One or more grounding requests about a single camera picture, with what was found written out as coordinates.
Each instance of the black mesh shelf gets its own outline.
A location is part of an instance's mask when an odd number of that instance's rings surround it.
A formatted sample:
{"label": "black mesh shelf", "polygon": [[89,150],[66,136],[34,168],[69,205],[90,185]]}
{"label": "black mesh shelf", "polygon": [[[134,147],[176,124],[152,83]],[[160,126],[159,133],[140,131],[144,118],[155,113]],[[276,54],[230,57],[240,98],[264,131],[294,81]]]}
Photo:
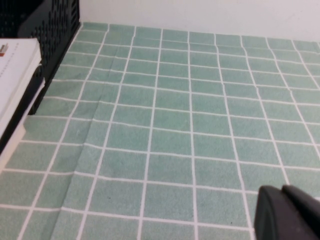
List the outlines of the black mesh shelf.
{"label": "black mesh shelf", "polygon": [[37,38],[40,43],[42,66],[32,78],[38,90],[42,79],[45,86],[35,101],[34,114],[52,78],[80,26],[79,0],[1,0],[0,37]]}

